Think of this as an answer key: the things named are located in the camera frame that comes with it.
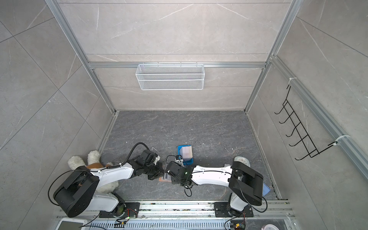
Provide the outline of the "tan leather card holder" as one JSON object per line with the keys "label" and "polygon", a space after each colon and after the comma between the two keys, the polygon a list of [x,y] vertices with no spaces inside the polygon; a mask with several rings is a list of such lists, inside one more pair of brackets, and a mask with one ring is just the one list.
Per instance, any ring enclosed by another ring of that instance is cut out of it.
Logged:
{"label": "tan leather card holder", "polygon": [[162,176],[159,178],[160,182],[168,182],[168,183],[172,182],[171,176],[166,172],[167,166],[168,166],[167,163],[162,166],[162,169],[161,169]]}

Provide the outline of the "blue plastic card tray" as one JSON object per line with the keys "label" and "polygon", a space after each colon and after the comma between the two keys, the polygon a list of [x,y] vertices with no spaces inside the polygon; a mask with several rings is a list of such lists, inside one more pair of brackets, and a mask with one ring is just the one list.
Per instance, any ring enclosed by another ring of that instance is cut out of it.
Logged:
{"label": "blue plastic card tray", "polygon": [[182,156],[182,159],[186,165],[193,164],[193,149],[191,145],[178,146],[178,154]]}

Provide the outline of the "stack of white cards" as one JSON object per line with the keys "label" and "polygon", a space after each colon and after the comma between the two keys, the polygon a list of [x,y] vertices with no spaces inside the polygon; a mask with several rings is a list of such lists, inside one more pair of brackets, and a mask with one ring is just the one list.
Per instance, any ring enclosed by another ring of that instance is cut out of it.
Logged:
{"label": "stack of white cards", "polygon": [[180,151],[185,161],[190,161],[193,159],[192,146],[183,146]]}

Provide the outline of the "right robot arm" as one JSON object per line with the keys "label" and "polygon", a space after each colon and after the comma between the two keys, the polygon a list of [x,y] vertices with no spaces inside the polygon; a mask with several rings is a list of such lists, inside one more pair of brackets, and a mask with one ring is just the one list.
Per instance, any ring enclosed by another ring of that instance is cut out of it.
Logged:
{"label": "right robot arm", "polygon": [[221,168],[187,167],[170,162],[165,172],[171,176],[173,184],[186,189],[199,185],[217,185],[229,188],[232,193],[229,206],[241,212],[246,206],[261,206],[263,200],[264,177],[248,165],[234,161],[231,166]]}

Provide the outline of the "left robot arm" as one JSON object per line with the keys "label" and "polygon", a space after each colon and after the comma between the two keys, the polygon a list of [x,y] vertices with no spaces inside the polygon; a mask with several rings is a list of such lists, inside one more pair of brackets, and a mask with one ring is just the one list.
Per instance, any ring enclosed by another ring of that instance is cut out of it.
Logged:
{"label": "left robot arm", "polygon": [[148,180],[163,176],[163,164],[160,156],[146,149],[124,164],[89,169],[79,166],[55,190],[52,198],[69,218],[84,211],[104,211],[119,217],[123,215],[125,201],[115,194],[113,189],[102,192],[103,186],[120,180],[131,179],[142,174]]}

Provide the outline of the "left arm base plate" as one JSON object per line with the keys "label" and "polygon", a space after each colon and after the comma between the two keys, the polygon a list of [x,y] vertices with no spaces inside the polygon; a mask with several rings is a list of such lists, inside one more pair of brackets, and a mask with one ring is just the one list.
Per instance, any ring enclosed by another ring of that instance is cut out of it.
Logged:
{"label": "left arm base plate", "polygon": [[101,211],[99,214],[99,218],[133,218],[138,216],[139,209],[139,202],[118,204],[118,206],[112,212]]}

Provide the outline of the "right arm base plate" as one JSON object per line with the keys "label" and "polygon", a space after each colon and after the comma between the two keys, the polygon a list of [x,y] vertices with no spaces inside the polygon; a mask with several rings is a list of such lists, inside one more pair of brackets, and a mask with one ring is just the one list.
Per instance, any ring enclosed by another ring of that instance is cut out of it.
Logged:
{"label": "right arm base plate", "polygon": [[217,218],[230,218],[230,217],[254,217],[252,208],[247,205],[243,211],[237,211],[231,209],[230,204],[226,202],[215,202],[214,203],[215,217]]}

